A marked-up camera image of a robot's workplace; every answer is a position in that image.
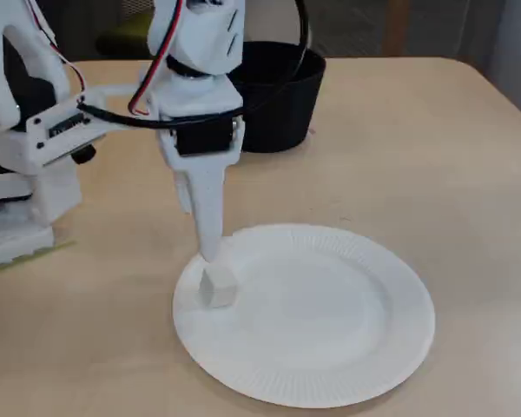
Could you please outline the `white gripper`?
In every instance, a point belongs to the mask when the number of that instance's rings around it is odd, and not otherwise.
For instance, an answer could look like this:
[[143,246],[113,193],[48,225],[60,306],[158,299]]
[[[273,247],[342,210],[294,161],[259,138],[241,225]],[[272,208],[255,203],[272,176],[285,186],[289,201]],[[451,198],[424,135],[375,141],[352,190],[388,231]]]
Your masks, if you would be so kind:
[[175,171],[181,209],[193,216],[199,252],[207,262],[214,262],[221,244],[224,169],[241,156],[242,104],[227,76],[170,74],[158,86],[158,118],[170,125],[159,130],[158,139]]

